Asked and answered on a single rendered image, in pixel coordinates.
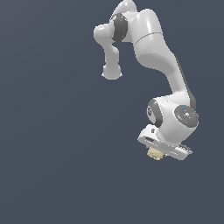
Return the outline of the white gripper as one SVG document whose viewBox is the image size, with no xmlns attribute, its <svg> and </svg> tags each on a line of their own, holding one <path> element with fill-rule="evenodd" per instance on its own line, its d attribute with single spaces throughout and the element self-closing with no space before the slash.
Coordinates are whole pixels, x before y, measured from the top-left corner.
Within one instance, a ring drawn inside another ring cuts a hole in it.
<svg viewBox="0 0 224 224">
<path fill-rule="evenodd" d="M 163 143 L 158 138 L 158 128 L 151 124 L 148 124 L 146 128 L 141 131 L 137 141 L 141 144 L 144 144 L 147 149 L 151 147 L 163 152 L 164 157 L 170 156 L 178 160 L 184 160 L 188 155 L 193 153 L 189 147 L 183 144 L 178 146 L 170 146 Z"/>
</svg>

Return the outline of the small beige object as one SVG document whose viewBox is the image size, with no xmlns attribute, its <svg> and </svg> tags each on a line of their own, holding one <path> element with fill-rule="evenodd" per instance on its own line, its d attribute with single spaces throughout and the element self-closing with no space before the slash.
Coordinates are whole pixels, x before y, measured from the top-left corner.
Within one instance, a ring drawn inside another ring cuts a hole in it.
<svg viewBox="0 0 224 224">
<path fill-rule="evenodd" d="M 150 147 L 148 149 L 147 155 L 150 158 L 154 158 L 155 160 L 160 160 L 164 156 L 164 153 L 159 151 L 159 150 L 156 150 L 156 149 Z"/>
</svg>

